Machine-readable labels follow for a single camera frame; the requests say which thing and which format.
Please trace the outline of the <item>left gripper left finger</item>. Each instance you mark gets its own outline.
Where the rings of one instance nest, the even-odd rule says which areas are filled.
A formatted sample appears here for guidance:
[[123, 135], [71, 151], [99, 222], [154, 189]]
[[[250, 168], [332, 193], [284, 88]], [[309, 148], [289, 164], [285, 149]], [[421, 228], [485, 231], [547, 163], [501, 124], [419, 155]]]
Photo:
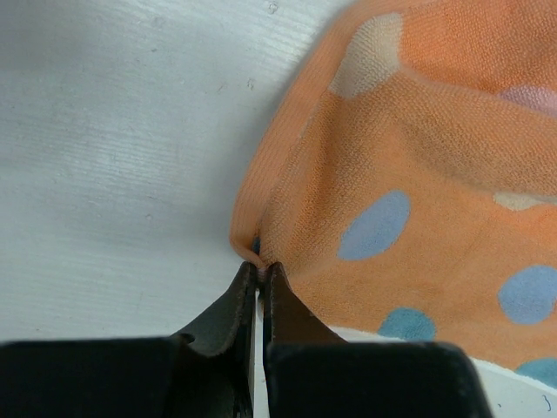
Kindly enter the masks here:
[[170, 336], [1, 346], [3, 417], [251, 417], [254, 266]]

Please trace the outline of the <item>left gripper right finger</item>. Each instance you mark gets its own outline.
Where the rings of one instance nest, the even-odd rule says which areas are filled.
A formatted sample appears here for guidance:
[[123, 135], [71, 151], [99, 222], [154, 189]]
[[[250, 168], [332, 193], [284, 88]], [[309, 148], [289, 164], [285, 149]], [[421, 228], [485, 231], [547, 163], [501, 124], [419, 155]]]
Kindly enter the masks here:
[[349, 343], [293, 293], [279, 263], [267, 269], [263, 293], [271, 417], [487, 416], [480, 379], [459, 348]]

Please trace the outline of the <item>orange polka dot towel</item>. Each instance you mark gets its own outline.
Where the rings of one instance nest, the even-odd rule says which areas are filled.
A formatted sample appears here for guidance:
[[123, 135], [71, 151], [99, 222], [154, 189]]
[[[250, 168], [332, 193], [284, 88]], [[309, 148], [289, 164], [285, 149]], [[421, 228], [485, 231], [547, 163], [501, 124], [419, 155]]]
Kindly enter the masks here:
[[358, 1], [292, 84], [233, 210], [326, 324], [556, 384], [556, 4]]

